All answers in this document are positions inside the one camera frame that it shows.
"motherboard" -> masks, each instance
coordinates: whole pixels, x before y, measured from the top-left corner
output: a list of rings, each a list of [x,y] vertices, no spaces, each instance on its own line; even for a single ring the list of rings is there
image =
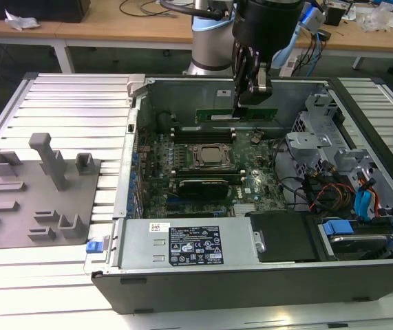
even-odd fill
[[[182,138],[173,134],[141,138],[143,217],[243,217],[286,209],[271,166],[273,141],[252,129],[233,135],[231,143],[178,143]]]

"paper on desk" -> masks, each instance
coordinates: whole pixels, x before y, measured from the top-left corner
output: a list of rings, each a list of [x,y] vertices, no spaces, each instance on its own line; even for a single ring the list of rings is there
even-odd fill
[[[21,31],[22,29],[33,29],[38,28],[40,25],[37,23],[37,20],[34,17],[18,17],[10,14],[5,10],[6,19],[5,23],[7,23],[12,28]]]
[[[347,14],[341,17],[341,19],[345,19],[346,21],[355,21],[356,18],[357,18],[357,7],[355,5],[353,5],[349,9],[349,12]]]

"blue cable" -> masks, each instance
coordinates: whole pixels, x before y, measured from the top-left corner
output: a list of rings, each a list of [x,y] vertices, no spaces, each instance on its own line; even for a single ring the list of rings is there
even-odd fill
[[[319,34],[318,33],[316,34],[316,38],[317,38],[317,43],[315,45],[314,52],[317,50],[317,54],[315,54],[314,59],[312,60],[312,64],[309,67],[308,73],[306,74],[307,77],[309,77],[311,75],[312,71],[314,71],[315,65],[316,65],[316,63],[317,63],[317,61],[319,60],[319,57],[320,57],[320,45],[321,45],[321,43],[320,43],[320,38],[319,38]]]

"blue drive latch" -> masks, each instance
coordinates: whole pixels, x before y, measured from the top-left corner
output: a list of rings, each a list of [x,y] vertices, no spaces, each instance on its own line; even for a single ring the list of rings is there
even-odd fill
[[[326,236],[341,235],[341,234],[354,234],[354,230],[350,225],[349,220],[332,219],[323,224]]]

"white table leg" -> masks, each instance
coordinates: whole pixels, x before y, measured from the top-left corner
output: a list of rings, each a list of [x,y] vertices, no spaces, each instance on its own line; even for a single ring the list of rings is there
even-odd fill
[[[59,65],[62,73],[64,74],[74,74],[75,69],[72,64],[70,50],[67,47],[64,40],[57,40],[53,44],[54,50],[56,51],[57,59],[59,60]]]
[[[357,57],[357,58],[355,59],[354,64],[352,64],[352,68],[353,68],[354,70],[358,70],[358,69],[361,67],[361,65],[363,64],[364,59],[365,59],[364,57]]]
[[[299,48],[294,48],[292,50],[285,64],[280,68],[279,77],[291,77],[297,58],[301,56],[301,51],[302,49]]]

